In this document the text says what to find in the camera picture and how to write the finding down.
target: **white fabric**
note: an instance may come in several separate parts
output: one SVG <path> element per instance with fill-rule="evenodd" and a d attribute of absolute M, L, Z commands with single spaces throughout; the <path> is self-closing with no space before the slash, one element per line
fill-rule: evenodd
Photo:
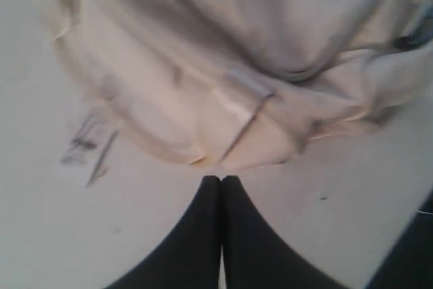
<path fill-rule="evenodd" d="M 69 70 L 91 77 L 83 84 L 92 83 L 88 91 L 125 134 L 159 158 L 240 169 L 285 162 L 324 135 L 372 131 L 387 108 L 419 93 L 432 75 L 433 45 L 406 53 L 388 46 L 418 16 L 417 1 L 79 0 L 67 32 L 59 16 L 71 20 L 70 1 L 49 8 L 56 44 L 75 62 Z M 265 75 L 330 58 L 301 85 Z M 244 77 L 233 86 L 234 70 Z M 101 99 L 97 84 L 107 74 L 138 110 L 120 113 Z M 251 81 L 269 94 L 257 97 Z"/>

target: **white floor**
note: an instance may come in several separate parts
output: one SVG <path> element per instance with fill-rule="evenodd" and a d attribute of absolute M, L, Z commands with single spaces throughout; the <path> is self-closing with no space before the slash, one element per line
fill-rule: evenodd
<path fill-rule="evenodd" d="M 78 91 L 35 3 L 0 0 L 0 288 L 100 289 L 173 228 L 205 171 L 160 164 L 120 138 L 95 186 L 53 173 Z M 373 135 L 324 139 L 240 176 L 292 248 L 362 288 L 433 188 L 432 101 L 433 91 Z"/>

